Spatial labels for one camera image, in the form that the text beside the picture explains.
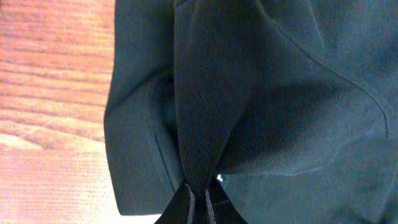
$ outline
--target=brown wood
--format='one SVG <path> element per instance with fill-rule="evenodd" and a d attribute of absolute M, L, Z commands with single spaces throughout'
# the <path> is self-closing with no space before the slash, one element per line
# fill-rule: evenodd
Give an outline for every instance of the brown wood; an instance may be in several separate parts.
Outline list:
<path fill-rule="evenodd" d="M 0 223 L 121 217 L 104 149 L 114 0 L 0 0 Z"/>

